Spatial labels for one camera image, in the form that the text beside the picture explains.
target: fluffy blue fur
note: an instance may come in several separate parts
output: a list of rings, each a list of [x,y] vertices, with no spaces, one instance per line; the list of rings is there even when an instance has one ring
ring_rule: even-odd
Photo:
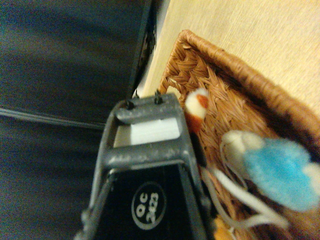
[[[295,211],[316,206],[310,178],[303,173],[310,155],[301,145],[286,139],[265,139],[266,145],[244,154],[244,165],[263,194]]]

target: dark fabric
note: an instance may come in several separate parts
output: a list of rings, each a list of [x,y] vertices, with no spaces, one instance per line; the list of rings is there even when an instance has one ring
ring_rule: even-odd
[[[133,92],[148,2],[4,0],[0,106],[104,123]]]
[[[71,240],[102,132],[0,117],[0,239]]]

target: rectangular opening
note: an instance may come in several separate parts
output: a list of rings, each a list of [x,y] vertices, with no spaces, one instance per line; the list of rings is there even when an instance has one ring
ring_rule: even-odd
[[[161,142],[177,139],[180,135],[175,117],[120,125],[117,128],[113,147]]]

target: woven basket rim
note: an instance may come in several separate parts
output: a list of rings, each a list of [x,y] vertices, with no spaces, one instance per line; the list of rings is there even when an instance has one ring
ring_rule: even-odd
[[[249,94],[262,100],[274,114],[289,122],[296,130],[300,141],[309,151],[315,153],[317,158],[320,157],[320,119],[305,104],[291,97],[282,87],[272,83],[240,58],[190,30],[183,30],[178,35],[172,51],[181,43],[188,44],[203,56],[207,56],[211,63],[238,81]],[[163,83],[169,74],[169,65],[174,62],[174,57],[170,55],[162,75],[159,87],[162,93],[167,91],[168,85]]]

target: light wood floor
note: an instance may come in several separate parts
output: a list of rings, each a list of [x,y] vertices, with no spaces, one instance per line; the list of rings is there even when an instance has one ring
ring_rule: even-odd
[[[143,96],[159,86],[184,29],[240,57],[320,116],[319,0],[171,0]]]

